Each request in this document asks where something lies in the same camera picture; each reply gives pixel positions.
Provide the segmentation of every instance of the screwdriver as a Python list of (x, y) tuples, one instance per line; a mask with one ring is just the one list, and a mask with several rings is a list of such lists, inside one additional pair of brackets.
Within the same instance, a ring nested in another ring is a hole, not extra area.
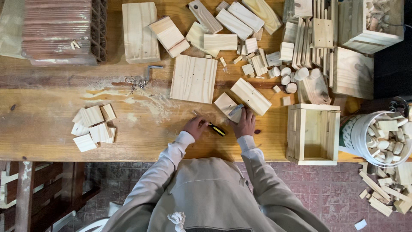
[[(198, 117), (200, 117), (200, 115), (198, 115), (197, 113), (196, 113), (196, 111), (192, 111), (196, 116), (198, 116)], [(225, 136), (225, 132), (222, 130), (222, 129), (220, 129), (219, 127), (217, 127), (217, 126), (215, 126), (213, 123), (211, 123), (211, 122), (209, 122), (209, 125), (208, 126), (210, 126), (216, 133), (218, 133), (220, 136)]]

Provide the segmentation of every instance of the yellow and black handle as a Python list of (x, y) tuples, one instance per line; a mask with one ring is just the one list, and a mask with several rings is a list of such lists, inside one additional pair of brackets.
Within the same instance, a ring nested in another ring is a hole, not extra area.
[(213, 125), (211, 122), (209, 122), (209, 126), (216, 132), (216, 133), (218, 133), (220, 136), (225, 136), (226, 134), (225, 134), (225, 132), (220, 128), (220, 127), (217, 127), (217, 126), (215, 126), (215, 125)]

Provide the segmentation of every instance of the bucket of wood scraps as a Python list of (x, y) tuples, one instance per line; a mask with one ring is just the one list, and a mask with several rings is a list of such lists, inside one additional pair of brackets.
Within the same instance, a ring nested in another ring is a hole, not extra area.
[(365, 158), (381, 168), (394, 168), (412, 153), (412, 122), (399, 112), (341, 117), (339, 150)]

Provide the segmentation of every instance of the brick floor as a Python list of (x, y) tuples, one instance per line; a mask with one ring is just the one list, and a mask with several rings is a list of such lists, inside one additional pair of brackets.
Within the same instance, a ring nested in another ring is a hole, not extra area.
[[(248, 178), (244, 163), (236, 163)], [(61, 231), (73, 232), (90, 222), (106, 217), (109, 202), (122, 204), (141, 175), (153, 165), (146, 162), (87, 163), (84, 191), (99, 185), (102, 191), (87, 202)], [(412, 213), (392, 213), (386, 217), (358, 195), (367, 187), (356, 163), (337, 166), (297, 166), (270, 163), (303, 205), (317, 215), (332, 232), (354, 232), (354, 224), (365, 219), (361, 232), (412, 232)]]

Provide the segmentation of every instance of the left hand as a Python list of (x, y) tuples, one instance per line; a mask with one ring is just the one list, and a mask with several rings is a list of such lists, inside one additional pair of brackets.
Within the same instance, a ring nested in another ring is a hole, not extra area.
[(206, 121), (205, 118), (195, 117), (190, 119), (186, 123), (186, 125), (183, 127), (183, 131), (186, 131), (191, 136), (193, 136), (194, 140), (198, 140), (208, 125), (209, 122)]

